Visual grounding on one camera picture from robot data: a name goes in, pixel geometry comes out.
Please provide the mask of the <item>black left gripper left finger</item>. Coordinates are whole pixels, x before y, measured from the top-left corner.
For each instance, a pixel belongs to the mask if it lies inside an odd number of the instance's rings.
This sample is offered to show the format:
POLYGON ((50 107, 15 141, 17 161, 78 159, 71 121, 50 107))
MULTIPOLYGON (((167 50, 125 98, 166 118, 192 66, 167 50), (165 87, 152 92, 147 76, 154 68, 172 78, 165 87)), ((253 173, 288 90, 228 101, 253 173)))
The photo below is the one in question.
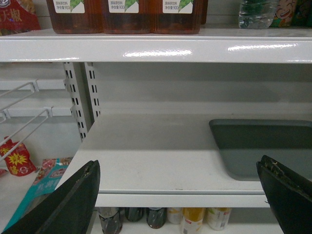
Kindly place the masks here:
POLYGON ((100 164, 90 160, 4 234, 85 234, 100 184, 100 164))

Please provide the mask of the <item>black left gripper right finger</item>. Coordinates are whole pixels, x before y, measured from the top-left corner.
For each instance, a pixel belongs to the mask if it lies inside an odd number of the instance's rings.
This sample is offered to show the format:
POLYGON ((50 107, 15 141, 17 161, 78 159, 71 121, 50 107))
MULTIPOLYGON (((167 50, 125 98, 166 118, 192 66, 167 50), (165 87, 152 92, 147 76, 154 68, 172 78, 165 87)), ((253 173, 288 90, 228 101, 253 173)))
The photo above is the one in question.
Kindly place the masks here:
POLYGON ((256 163, 258 177, 281 230, 285 234, 312 232, 312 182, 264 155, 256 163))

